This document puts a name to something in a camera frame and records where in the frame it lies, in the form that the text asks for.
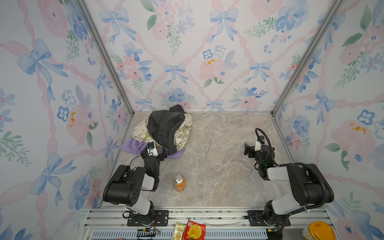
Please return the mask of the purple t-shirt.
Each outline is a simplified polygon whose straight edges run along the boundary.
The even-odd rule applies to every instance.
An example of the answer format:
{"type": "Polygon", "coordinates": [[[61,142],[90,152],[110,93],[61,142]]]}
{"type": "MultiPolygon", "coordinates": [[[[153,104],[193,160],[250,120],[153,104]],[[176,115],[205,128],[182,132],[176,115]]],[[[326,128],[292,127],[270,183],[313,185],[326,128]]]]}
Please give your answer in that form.
{"type": "MultiPolygon", "coordinates": [[[[134,138],[130,138],[127,141],[125,141],[120,148],[122,151],[124,151],[126,153],[129,153],[132,155],[140,155],[142,150],[144,150],[146,146],[147,146],[146,142],[144,142],[144,141],[139,142],[139,141],[135,140],[134,138]]],[[[173,155],[168,155],[168,158],[169,159],[177,159],[177,158],[181,157],[183,153],[184,153],[184,149],[176,152],[173,155]]]]}

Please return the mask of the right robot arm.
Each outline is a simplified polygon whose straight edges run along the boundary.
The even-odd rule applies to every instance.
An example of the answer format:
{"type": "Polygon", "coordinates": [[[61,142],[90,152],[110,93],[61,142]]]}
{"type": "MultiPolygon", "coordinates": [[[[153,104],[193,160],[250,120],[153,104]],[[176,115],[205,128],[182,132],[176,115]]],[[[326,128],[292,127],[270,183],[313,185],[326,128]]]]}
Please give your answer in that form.
{"type": "Polygon", "coordinates": [[[256,160],[255,169],[264,181],[287,181],[290,192],[268,201],[262,211],[247,211],[245,219],[252,227],[268,226],[279,231],[290,225],[290,216],[331,203],[334,192],[315,164],[276,165],[274,150],[261,143],[245,144],[244,155],[256,160]]]}

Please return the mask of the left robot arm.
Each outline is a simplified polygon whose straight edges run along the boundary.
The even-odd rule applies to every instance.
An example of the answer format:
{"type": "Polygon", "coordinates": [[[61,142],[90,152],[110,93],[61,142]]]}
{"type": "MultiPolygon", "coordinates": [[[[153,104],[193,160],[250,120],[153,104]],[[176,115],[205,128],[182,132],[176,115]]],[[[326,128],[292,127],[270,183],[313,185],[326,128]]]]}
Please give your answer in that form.
{"type": "Polygon", "coordinates": [[[160,162],[168,157],[167,150],[146,147],[140,157],[143,167],[120,165],[103,192],[103,201],[124,205],[129,210],[128,226],[164,225],[167,211],[156,211],[153,202],[141,196],[142,191],[154,192],[160,182],[160,162]]]}

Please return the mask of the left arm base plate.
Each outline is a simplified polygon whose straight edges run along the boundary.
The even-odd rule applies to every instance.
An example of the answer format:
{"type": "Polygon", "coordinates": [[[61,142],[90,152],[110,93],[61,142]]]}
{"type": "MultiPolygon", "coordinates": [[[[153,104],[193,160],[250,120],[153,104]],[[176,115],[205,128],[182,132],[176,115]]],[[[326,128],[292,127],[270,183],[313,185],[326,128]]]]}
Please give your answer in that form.
{"type": "Polygon", "coordinates": [[[130,213],[127,217],[128,227],[166,227],[168,222],[168,210],[150,210],[147,215],[130,213]]]}

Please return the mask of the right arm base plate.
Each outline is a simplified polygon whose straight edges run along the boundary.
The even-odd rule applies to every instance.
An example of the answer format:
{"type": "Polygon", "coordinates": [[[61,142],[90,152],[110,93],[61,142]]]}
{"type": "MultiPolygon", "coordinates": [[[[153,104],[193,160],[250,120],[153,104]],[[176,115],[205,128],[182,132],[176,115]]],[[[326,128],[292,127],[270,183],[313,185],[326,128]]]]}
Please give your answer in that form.
{"type": "Polygon", "coordinates": [[[248,210],[244,216],[249,221],[251,227],[281,227],[284,215],[265,213],[261,210],[248,210]]]}

